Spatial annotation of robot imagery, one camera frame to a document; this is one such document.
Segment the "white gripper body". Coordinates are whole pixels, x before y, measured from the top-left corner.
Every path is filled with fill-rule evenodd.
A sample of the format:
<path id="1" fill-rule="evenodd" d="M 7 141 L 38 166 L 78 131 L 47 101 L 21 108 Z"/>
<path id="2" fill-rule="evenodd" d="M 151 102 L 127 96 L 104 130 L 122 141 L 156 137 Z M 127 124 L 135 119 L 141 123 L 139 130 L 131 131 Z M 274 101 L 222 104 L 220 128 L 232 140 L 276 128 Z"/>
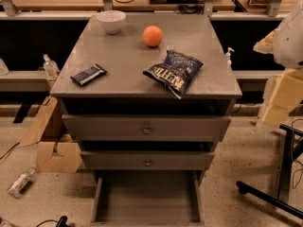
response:
<path id="1" fill-rule="evenodd" d="M 285 69 L 267 80 L 257 126 L 277 128 L 303 100 L 303 71 Z"/>

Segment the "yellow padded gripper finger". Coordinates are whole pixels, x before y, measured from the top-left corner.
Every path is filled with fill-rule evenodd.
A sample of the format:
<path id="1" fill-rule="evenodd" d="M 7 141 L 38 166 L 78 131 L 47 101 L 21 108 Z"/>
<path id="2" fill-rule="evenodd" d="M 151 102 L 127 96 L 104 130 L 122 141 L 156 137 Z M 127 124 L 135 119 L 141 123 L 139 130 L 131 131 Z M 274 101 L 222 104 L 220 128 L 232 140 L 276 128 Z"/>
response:
<path id="1" fill-rule="evenodd" d="M 276 29 L 272 30 L 263 39 L 256 42 L 256 44 L 253 47 L 253 50 L 260 54 L 275 54 L 276 34 L 277 34 L 277 30 Z"/>

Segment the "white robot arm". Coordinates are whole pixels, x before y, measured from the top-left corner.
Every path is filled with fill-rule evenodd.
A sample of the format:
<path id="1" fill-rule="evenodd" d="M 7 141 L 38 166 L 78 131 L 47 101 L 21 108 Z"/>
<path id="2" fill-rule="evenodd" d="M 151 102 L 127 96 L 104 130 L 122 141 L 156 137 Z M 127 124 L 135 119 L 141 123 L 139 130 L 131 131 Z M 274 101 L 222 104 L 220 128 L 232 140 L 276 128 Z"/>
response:
<path id="1" fill-rule="evenodd" d="M 278 127 L 303 100 L 303 1 L 299 1 L 278 27 L 257 42 L 253 50 L 272 54 L 285 70 L 269 79 L 258 115 L 267 126 Z"/>

